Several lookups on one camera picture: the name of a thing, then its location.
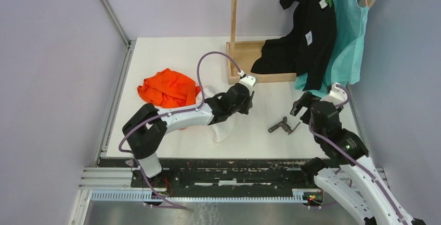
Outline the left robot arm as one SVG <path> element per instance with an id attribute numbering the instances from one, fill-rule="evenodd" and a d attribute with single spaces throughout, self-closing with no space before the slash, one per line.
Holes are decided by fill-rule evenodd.
<path id="1" fill-rule="evenodd" d="M 228 120 L 236 113 L 247 115 L 252 107 L 254 89 L 236 83 L 226 92 L 182 108 L 160 109 L 144 104 L 123 126 L 135 161 L 144 172 L 144 181 L 152 187 L 164 179 L 156 151 L 164 136 L 192 126 L 210 126 Z"/>

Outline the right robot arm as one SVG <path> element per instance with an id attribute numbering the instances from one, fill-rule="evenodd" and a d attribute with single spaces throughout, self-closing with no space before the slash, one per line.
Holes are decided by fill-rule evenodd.
<path id="1" fill-rule="evenodd" d="M 324 160 L 315 157 L 301 167 L 301 183 L 330 194 L 358 224 L 424 224 L 411 216 L 393 197 L 364 143 L 354 132 L 342 127 L 340 111 L 348 101 L 346 92 L 318 98 L 309 92 L 293 103 L 291 115 L 307 111 L 301 121 L 308 124 L 316 143 L 343 170 L 356 190 L 340 180 Z"/>

